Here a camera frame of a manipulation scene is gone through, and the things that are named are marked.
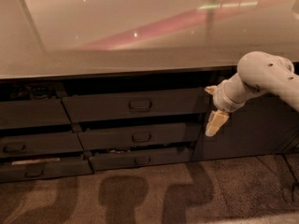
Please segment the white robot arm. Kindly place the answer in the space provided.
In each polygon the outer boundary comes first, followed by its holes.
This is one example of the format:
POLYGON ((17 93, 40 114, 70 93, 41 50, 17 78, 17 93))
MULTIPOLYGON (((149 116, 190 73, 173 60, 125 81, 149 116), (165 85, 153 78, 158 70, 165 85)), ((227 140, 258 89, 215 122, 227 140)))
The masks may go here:
POLYGON ((291 108, 299 111, 299 76, 293 63, 284 57, 261 51, 245 54, 238 62, 236 73, 217 86, 207 86, 217 107, 206 126, 206 136, 214 136, 225 124, 230 113, 243 107, 247 100, 266 93, 278 96, 291 108))

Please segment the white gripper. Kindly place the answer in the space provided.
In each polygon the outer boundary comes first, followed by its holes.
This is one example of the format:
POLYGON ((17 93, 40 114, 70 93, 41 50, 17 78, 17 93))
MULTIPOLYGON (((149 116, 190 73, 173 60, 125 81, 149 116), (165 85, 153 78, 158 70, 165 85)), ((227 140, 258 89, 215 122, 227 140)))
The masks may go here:
POLYGON ((258 90, 243 82, 238 74, 223 80, 217 87, 207 86, 205 91, 213 95, 213 103, 219 110, 212 110, 206 125, 205 135, 214 136, 229 119, 228 113, 233 113, 243 107, 247 100, 265 95, 265 91, 258 90))

